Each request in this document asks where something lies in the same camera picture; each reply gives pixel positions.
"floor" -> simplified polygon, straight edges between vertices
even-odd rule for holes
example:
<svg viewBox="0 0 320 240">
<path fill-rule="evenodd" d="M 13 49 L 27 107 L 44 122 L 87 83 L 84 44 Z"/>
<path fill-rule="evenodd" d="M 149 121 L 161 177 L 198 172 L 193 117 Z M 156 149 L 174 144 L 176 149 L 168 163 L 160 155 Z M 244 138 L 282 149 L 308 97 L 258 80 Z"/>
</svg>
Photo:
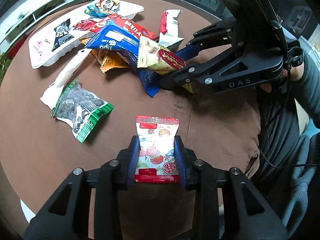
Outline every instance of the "floor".
<svg viewBox="0 0 320 240">
<path fill-rule="evenodd" d="M 184 8 L 187 8 L 196 14 L 199 14 L 206 20 L 211 23 L 217 22 L 217 18 L 212 14 L 207 13 L 206 11 L 197 8 L 191 4 L 188 4 L 181 0 L 165 0 L 177 5 L 180 5 Z M 304 130 L 309 118 L 308 115 L 304 112 L 301 107 L 298 107 L 299 112 L 299 125 L 300 130 Z M 11 224 L 12 228 L 19 234 L 23 235 L 26 227 L 28 226 L 28 222 L 25 219 L 21 206 L 20 199 L 11 187 L 4 170 L 0 164 L 0 211 L 3 213 L 4 217 Z"/>
</svg>

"person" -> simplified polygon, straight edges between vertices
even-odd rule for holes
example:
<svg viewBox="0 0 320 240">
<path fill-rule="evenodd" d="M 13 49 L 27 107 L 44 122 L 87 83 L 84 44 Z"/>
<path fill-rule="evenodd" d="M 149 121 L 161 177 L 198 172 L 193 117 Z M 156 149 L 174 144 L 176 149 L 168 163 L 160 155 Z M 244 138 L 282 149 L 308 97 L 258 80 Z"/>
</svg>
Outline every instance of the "person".
<svg viewBox="0 0 320 240">
<path fill-rule="evenodd" d="M 282 76 L 287 76 L 287 71 L 283 70 Z M 305 53 L 302 65 L 291 69 L 291 80 L 291 91 L 283 111 L 266 129 L 264 127 L 283 104 L 285 95 L 272 91 L 270 84 L 262 85 L 257 91 L 261 119 L 260 165 L 252 177 L 252 182 L 282 219 L 290 235 L 306 212 L 307 188 L 316 169 L 293 166 L 312 163 L 308 156 L 310 135 L 299 135 L 295 99 L 308 113 L 310 125 L 313 120 L 320 128 L 320 71 L 308 54 Z"/>
</svg>

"silver bolt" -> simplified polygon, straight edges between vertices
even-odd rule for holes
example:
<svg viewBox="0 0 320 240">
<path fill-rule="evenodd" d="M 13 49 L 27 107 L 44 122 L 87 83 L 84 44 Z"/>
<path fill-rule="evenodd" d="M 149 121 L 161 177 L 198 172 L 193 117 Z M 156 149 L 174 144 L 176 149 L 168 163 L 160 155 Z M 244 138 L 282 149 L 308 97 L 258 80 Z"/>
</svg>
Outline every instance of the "silver bolt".
<svg viewBox="0 0 320 240">
<path fill-rule="evenodd" d="M 76 169 L 73 170 L 73 174 L 74 175 L 79 175 L 81 173 L 82 173 L 82 169 L 81 168 L 76 168 Z"/>
<path fill-rule="evenodd" d="M 232 167 L 230 170 L 231 170 L 231 173 L 234 175 L 240 174 L 240 169 L 237 167 Z"/>
<path fill-rule="evenodd" d="M 203 160 L 195 160 L 195 166 L 201 167 L 203 164 Z"/>
<path fill-rule="evenodd" d="M 212 82 L 212 78 L 206 78 L 204 82 L 206 84 L 210 84 Z"/>
<path fill-rule="evenodd" d="M 111 161 L 109 162 L 109 165 L 112 166 L 112 167 L 116 167 L 116 166 L 118 166 L 118 164 L 119 164 L 119 161 L 118 161 L 118 160 L 111 160 Z"/>
</svg>

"white label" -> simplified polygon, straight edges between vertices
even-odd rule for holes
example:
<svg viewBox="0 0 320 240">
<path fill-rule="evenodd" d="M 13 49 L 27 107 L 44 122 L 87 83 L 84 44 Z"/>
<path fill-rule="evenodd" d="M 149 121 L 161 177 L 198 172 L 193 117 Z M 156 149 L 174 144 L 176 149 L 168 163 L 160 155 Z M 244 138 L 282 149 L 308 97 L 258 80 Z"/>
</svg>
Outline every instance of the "white label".
<svg viewBox="0 0 320 240">
<path fill-rule="evenodd" d="M 106 34 L 106 37 L 113 39 L 113 40 L 116 40 L 116 41 L 121 41 L 125 36 L 122 35 L 121 33 L 108 31 L 108 33 Z"/>
</svg>

